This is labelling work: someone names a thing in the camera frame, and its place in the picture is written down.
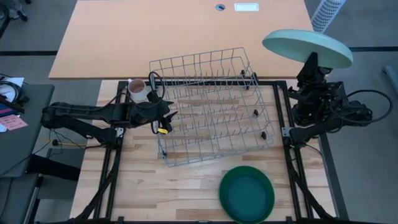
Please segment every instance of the table leg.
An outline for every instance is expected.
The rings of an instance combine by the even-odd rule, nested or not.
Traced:
[[[80,175],[79,168],[62,164],[60,162],[55,162],[51,159],[47,159],[37,155],[32,155],[30,157],[29,165],[26,169],[26,172],[51,175],[54,177],[59,177],[61,179],[74,181],[77,181]]]

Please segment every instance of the metal wire basket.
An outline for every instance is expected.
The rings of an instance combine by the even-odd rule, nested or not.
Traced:
[[[163,76],[173,131],[158,135],[169,167],[266,149],[274,127],[243,48],[150,62]]]

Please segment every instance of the wooden tabletop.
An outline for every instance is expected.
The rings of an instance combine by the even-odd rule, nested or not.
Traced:
[[[116,94],[118,81],[103,81],[97,105],[106,104]],[[260,86],[262,97],[268,105],[270,120],[274,123],[274,143],[260,152],[250,152],[205,162],[167,167],[158,155],[157,136],[150,126],[128,129],[121,154],[118,183],[113,206],[112,219],[124,216],[125,220],[230,220],[218,200],[220,180],[228,170],[241,165],[256,167],[267,175],[275,189],[275,208],[267,219],[285,220],[294,217],[284,150],[274,102],[269,86]],[[241,105],[241,100],[234,100]],[[103,122],[94,122],[107,127]],[[97,142],[89,141],[88,145]],[[309,145],[319,148],[316,140]],[[301,150],[305,173],[310,191],[331,215],[335,214],[328,181],[321,155],[305,147]],[[81,168],[75,199],[70,216],[77,216],[88,204],[98,189],[104,158],[103,148],[87,149]],[[298,190],[300,206],[304,209],[303,197]],[[108,193],[105,193],[102,217]]]
[[[304,1],[262,0],[259,11],[235,11],[244,2],[253,1],[78,1],[49,78],[142,78],[153,60],[236,47],[260,77],[296,77],[302,64],[261,42],[279,29],[312,30]]]

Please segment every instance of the cup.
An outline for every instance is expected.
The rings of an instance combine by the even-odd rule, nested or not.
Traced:
[[[146,92],[146,84],[143,80],[136,78],[136,79],[129,79],[129,84],[127,89],[130,92],[130,96],[134,101],[143,101],[147,98]]]

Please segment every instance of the dark green plate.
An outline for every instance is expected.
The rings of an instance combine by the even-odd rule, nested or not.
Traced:
[[[225,212],[241,224],[258,224],[275,204],[274,188],[261,171],[239,166],[228,171],[220,184],[220,202]]]

